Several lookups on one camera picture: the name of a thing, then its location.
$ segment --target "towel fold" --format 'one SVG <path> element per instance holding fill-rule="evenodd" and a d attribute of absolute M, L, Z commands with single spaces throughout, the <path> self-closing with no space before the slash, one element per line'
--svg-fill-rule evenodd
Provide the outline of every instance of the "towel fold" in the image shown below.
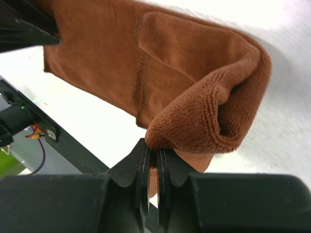
<path fill-rule="evenodd" d="M 175 149 L 203 172 L 241 144 L 271 72 L 256 40 L 135 0 L 34 2 L 62 39 L 44 47 L 45 71 L 135 116 L 150 148 Z"/>

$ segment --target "brown towel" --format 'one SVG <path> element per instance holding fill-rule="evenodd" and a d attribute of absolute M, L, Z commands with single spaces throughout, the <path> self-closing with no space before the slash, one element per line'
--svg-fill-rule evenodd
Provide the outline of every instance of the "brown towel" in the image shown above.
<path fill-rule="evenodd" d="M 62 39 L 44 48 L 45 71 L 135 116 L 149 147 L 203 172 L 241 144 L 271 71 L 254 39 L 135 0 L 35 2 Z"/>

